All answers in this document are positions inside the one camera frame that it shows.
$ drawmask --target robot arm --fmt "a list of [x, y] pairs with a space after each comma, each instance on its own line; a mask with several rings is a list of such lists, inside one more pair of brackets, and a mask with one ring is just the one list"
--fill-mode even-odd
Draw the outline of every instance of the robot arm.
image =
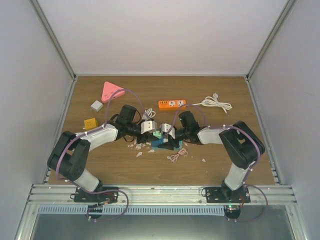
[[116, 120], [108, 121], [106, 125], [100, 127], [100, 130], [92, 133], [72, 133], [69, 131], [62, 133], [47, 161], [48, 167], [55, 170], [66, 146], [75, 137], [84, 135], [77, 139], [68, 149], [72, 151], [72, 154], [66, 153], [64, 155], [60, 164], [59, 174], [89, 192], [97, 192], [97, 188], [102, 185], [102, 182], [86, 169], [88, 154], [91, 150], [103, 144], [116, 141], [125, 135], [137, 137], [138, 144], [158, 139], [152, 135], [152, 132], [157, 128], [157, 123], [153, 119], [133, 123], [136, 111], [136, 108], [124, 105]]
[[[260, 155], [265, 152], [263, 143], [243, 121], [239, 121], [227, 128], [215, 129], [200, 127], [190, 111], [182, 112], [179, 118], [183, 128], [175, 129], [173, 132], [174, 136], [172, 136], [172, 132], [169, 133], [168, 142], [163, 143], [159, 148], [171, 150], [173, 147], [179, 146], [179, 141], [183, 140], [189, 140], [191, 143], [198, 145], [223, 144], [232, 161], [232, 165], [228, 175], [221, 184], [221, 191], [228, 202], [237, 198], [239, 199], [239, 194], [243, 191], [242, 186], [248, 176], [250, 167], [258, 159], [258, 152], [255, 146], [240, 131], [247, 133], [255, 142]], [[169, 128], [162, 129], [164, 133], [166, 133], [166, 130], [169, 130]]]

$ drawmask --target pink triangular object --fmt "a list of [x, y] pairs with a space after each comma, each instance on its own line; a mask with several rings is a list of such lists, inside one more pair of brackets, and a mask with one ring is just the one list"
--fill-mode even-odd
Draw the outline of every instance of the pink triangular object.
[[[101, 101], [105, 104], [107, 102], [109, 102], [111, 95], [117, 91], [123, 89], [122, 87], [119, 87], [117, 85], [114, 85], [111, 82], [106, 81], [103, 85], [103, 91], [102, 91], [102, 97], [101, 97]], [[120, 91], [118, 93], [116, 93], [113, 96], [113, 99], [118, 98], [120, 96], [122, 96], [123, 94], [125, 94], [125, 91]]]

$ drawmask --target white wall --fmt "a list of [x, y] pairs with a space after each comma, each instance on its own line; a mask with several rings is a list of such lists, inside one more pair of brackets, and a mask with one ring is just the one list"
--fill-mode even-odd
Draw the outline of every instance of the white wall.
[[44, 177], [71, 78], [29, 1], [0, 7], [1, 239], [16, 234], [31, 184]]
[[300, 0], [252, 78], [281, 176], [320, 235], [320, 1]]
[[286, 0], [40, 0], [77, 74], [245, 75]]

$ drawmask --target orange power strip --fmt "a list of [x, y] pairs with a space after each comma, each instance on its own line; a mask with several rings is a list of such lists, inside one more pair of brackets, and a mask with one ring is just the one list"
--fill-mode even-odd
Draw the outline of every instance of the orange power strip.
[[158, 102], [158, 107], [160, 111], [177, 110], [183, 104], [186, 104], [186, 100], [164, 100]]

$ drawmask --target yellow box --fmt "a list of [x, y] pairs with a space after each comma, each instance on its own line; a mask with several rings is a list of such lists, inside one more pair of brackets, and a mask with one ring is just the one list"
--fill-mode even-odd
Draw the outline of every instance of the yellow box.
[[98, 127], [98, 121], [95, 118], [84, 120], [84, 129], [89, 131]]

